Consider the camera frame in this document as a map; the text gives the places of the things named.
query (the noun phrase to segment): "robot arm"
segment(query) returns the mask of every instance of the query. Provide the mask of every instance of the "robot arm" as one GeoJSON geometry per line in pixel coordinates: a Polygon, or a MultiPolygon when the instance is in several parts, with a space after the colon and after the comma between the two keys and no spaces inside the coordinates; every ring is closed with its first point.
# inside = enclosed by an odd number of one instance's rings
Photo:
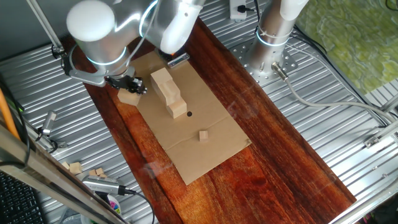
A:
{"type": "Polygon", "coordinates": [[[72,60],[67,74],[72,78],[97,86],[105,80],[116,88],[145,93],[134,68],[126,62],[130,52],[127,44],[145,33],[146,39],[161,51],[172,54],[187,41],[205,0],[135,0],[114,5],[128,10],[120,18],[113,9],[99,0],[84,0],[72,7],[67,16],[67,27],[87,59],[98,69],[86,73],[74,68],[72,60]]]}

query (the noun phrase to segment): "green fabric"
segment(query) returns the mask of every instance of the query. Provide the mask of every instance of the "green fabric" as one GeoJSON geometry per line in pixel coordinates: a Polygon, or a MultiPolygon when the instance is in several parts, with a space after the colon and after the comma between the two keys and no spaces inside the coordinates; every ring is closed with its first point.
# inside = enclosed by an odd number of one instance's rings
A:
{"type": "Polygon", "coordinates": [[[310,0],[297,25],[364,94],[398,78],[398,11],[385,0],[310,0]]]}

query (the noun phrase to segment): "metal grid floor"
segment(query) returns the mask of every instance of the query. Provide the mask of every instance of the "metal grid floor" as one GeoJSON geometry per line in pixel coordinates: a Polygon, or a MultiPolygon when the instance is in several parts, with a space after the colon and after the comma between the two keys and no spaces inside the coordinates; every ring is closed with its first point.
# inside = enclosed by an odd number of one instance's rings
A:
{"type": "MultiPolygon", "coordinates": [[[[265,2],[260,1],[261,8],[265,2]]],[[[232,21],[228,4],[227,0],[207,0],[200,17],[225,46],[233,49],[254,37],[257,17],[251,14],[243,22],[232,21]]],[[[252,1],[247,5],[254,8],[252,1]]],[[[358,101],[344,79],[325,67],[306,44],[295,39],[289,44],[306,52],[289,50],[298,63],[298,70],[289,75],[299,95],[313,102],[358,101]]],[[[41,126],[48,110],[58,112],[51,139],[66,141],[68,149],[54,153],[56,159],[80,161],[83,175],[102,167],[109,177],[140,191],[85,87],[63,74],[50,46],[1,62],[0,72],[34,126],[41,126]]],[[[398,147],[392,138],[370,149],[363,144],[379,131],[379,123],[368,111],[352,106],[307,107],[280,80],[262,88],[357,199],[377,192],[398,176],[398,147]]],[[[48,220],[55,223],[62,214],[62,204],[44,194],[40,198],[48,220]]],[[[151,211],[145,201],[132,196],[117,199],[123,217],[134,223],[150,223],[151,211]]]]}

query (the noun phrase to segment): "electrical outlet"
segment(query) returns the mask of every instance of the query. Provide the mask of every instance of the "electrical outlet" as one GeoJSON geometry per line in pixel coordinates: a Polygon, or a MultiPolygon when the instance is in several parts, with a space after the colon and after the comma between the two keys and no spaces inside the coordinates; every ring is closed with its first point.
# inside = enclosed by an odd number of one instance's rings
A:
{"type": "Polygon", "coordinates": [[[236,22],[243,21],[246,19],[246,16],[248,16],[247,12],[238,12],[238,6],[242,5],[246,5],[246,0],[229,0],[229,17],[236,22]]]}

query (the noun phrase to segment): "wooden table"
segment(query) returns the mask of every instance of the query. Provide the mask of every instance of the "wooden table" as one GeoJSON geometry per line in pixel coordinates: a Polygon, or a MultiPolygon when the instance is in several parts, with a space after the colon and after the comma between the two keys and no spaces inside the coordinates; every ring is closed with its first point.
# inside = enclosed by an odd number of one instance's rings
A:
{"type": "MultiPolygon", "coordinates": [[[[73,44],[64,41],[66,49],[73,44]]],[[[145,42],[137,57],[153,49],[145,42]]],[[[161,223],[328,223],[355,201],[201,20],[186,51],[252,141],[188,186],[136,107],[120,103],[118,91],[110,86],[86,85],[161,223]]],[[[80,49],[73,57],[77,68],[95,72],[80,49]]]]}

